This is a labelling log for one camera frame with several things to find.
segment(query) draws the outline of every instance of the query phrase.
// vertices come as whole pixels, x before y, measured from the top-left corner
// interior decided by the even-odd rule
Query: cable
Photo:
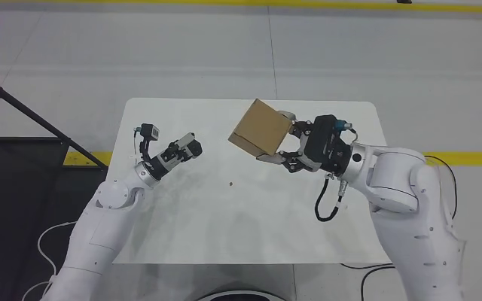
[[[384,264],[375,264],[373,266],[348,266],[346,265],[345,263],[340,263],[340,265],[348,268],[348,269],[372,269],[372,268],[377,268],[379,266],[391,266],[392,264],[391,263],[384,263]]]
[[[53,274],[54,275],[57,275],[57,267],[55,266],[55,264],[53,263],[52,260],[50,260],[50,258],[45,255],[45,253],[42,251],[42,249],[40,248],[40,241],[42,240],[42,237],[44,237],[45,233],[49,232],[50,230],[52,229],[55,229],[55,228],[58,228],[58,227],[63,227],[63,226],[68,226],[68,225],[71,225],[73,223],[77,223],[76,221],[71,221],[71,222],[68,222],[68,223],[61,223],[61,224],[58,224],[58,225],[55,225],[55,226],[52,226],[50,228],[48,228],[47,230],[45,230],[41,235],[40,237],[38,237],[38,241],[37,241],[37,249],[38,249],[38,252],[40,253],[40,255],[45,258],[53,267]]]
[[[370,272],[366,273],[365,276],[363,276],[363,279],[361,280],[361,287],[360,287],[361,301],[365,301],[365,295],[363,293],[364,293],[364,286],[365,286],[365,281],[367,280],[367,277],[370,274],[375,273],[376,271],[381,271],[382,269],[394,269],[394,268],[395,268],[394,266],[381,266],[379,268],[372,269]]]
[[[28,291],[26,291],[24,294],[23,294],[23,297],[22,297],[22,301],[25,301],[25,297],[36,287],[40,286],[40,285],[43,285],[43,284],[49,284],[50,281],[44,281],[44,282],[40,282],[40,283],[37,283],[36,285],[32,286],[31,288],[29,288]]]
[[[326,178],[326,179],[325,179],[325,184],[323,185],[322,192],[319,194],[318,199],[316,200],[316,203],[315,203],[315,215],[316,215],[316,218],[317,218],[319,221],[321,221],[321,222],[325,222],[325,221],[332,220],[333,217],[334,217],[335,215],[337,215],[337,213],[338,213],[338,207],[340,207],[341,199],[343,198],[342,196],[338,196],[337,204],[336,204],[335,207],[333,208],[333,211],[331,212],[330,216],[328,216],[328,217],[321,217],[321,216],[319,215],[318,206],[319,206],[319,203],[320,203],[321,200],[322,200],[323,195],[324,195],[325,192],[326,192],[326,188],[328,187],[328,181],[329,181],[329,179]]]
[[[136,165],[137,165],[136,136],[137,136],[137,131],[134,129],[134,157],[136,158]]]
[[[58,228],[58,227],[63,227],[63,226],[68,226],[68,225],[72,225],[74,223],[77,223],[77,221],[70,221],[70,222],[67,222],[67,223],[60,223],[58,225],[55,225],[55,226],[51,226],[50,228],[48,228],[47,230],[45,230],[39,237],[38,237],[38,241],[37,241],[37,249],[38,249],[38,252],[40,253],[40,255],[45,258],[48,263],[51,264],[52,268],[53,268],[53,274],[52,274],[52,277],[50,277],[49,281],[43,281],[43,282],[40,282],[40,283],[37,283],[36,285],[32,286],[31,288],[29,288],[24,294],[23,294],[23,297],[22,297],[22,301],[24,301],[26,295],[28,293],[30,293],[34,288],[36,288],[37,286],[39,285],[42,285],[42,284],[46,284],[47,286],[45,287],[44,289],[44,292],[42,294],[42,297],[45,296],[45,294],[47,293],[48,289],[50,288],[50,286],[52,285],[52,278],[54,278],[56,275],[57,275],[57,267],[55,266],[55,263],[53,263],[53,261],[47,256],[45,255],[45,253],[42,251],[41,247],[40,247],[40,241],[42,240],[42,237],[44,237],[44,235],[49,232],[50,230],[52,229],[55,229],[55,228]]]
[[[453,209],[453,213],[452,213],[452,219],[454,219],[456,214],[457,214],[457,207],[459,206],[459,196],[458,196],[458,193],[457,193],[457,180],[455,178],[455,174],[453,173],[453,170],[450,168],[450,166],[445,161],[443,161],[442,159],[440,159],[438,157],[435,157],[435,156],[429,156],[429,155],[426,155],[425,158],[432,158],[432,159],[436,159],[436,160],[442,162],[449,169],[450,174],[452,175],[453,191],[455,193],[455,208]]]

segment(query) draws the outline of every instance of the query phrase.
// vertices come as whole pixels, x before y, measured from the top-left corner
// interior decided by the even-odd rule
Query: black stand
[[[82,146],[77,144],[75,141],[70,139],[66,134],[63,132],[60,132],[55,126],[51,125],[48,123],[44,118],[40,117],[37,113],[34,111],[30,110],[29,107],[24,105],[22,102],[20,102],[18,99],[7,93],[5,90],[3,90],[2,87],[0,87],[0,98],[4,99],[6,102],[9,104],[13,105],[18,111],[24,113],[26,116],[30,117],[32,120],[34,120],[36,123],[40,124],[43,126],[47,131],[51,132],[55,136],[59,137],[63,142],[68,144],[69,146],[72,146],[76,151],[79,153],[83,154],[85,157],[88,159],[92,160],[95,164],[97,164],[102,170],[106,170],[108,167],[106,164],[102,163],[99,159],[95,158],[91,153],[85,150]]]

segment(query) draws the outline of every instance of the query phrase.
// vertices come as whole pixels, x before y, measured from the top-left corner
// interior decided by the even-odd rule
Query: cardboard box
[[[274,155],[291,128],[291,121],[256,99],[244,114],[228,141],[249,154]]]

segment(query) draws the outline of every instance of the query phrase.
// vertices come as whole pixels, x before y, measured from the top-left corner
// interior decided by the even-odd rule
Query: gray floor
[[[370,101],[390,145],[482,148],[479,16],[165,5],[9,8],[0,11],[1,85],[89,151],[112,150],[132,97]],[[0,135],[46,134],[0,102]],[[469,240],[468,301],[482,295],[479,174],[480,168],[456,168],[456,226]],[[287,299],[358,300],[362,275],[338,265],[122,265],[104,277],[97,299],[193,300],[240,284]],[[395,271],[374,275],[367,286],[367,300],[404,300]]]

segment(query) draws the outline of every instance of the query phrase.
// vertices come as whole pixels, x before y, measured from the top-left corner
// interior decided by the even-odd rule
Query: black cable
[[[454,219],[457,213],[457,207],[459,206],[459,197],[457,193],[457,180],[455,179],[455,174],[453,173],[453,170],[450,168],[450,166],[442,159],[435,156],[426,156],[426,158],[436,159],[442,162],[450,170],[450,174],[452,175],[452,179],[453,179],[453,191],[455,192],[455,208],[453,209],[453,213],[452,213],[452,219]]]
[[[320,201],[322,200],[323,195],[324,195],[325,192],[326,192],[326,188],[328,187],[328,181],[329,181],[329,179],[325,179],[325,184],[323,184],[322,192],[319,194],[318,199],[316,200],[316,203],[315,203],[315,215],[316,215],[316,218],[317,218],[319,221],[321,221],[321,222],[325,222],[325,221],[332,220],[333,217],[334,217],[335,215],[337,215],[337,213],[338,213],[338,206],[340,205],[341,199],[343,198],[342,196],[338,196],[338,203],[337,203],[337,205],[333,208],[333,211],[331,212],[331,214],[330,214],[329,217],[321,217],[321,216],[319,216],[318,206],[319,206]]]
[[[340,263],[340,265],[348,268],[348,269],[373,269],[373,268],[377,268],[379,266],[391,266],[392,264],[391,263],[384,263],[384,264],[375,264],[373,266],[347,266],[345,263]]]
[[[361,287],[360,287],[360,294],[361,294],[361,301],[365,301],[365,295],[364,293],[364,286],[365,286],[365,281],[367,280],[367,277],[376,272],[376,271],[381,271],[382,269],[394,269],[394,266],[381,266],[380,268],[372,269],[370,272],[366,273],[365,276],[363,276],[363,279],[361,280]]]

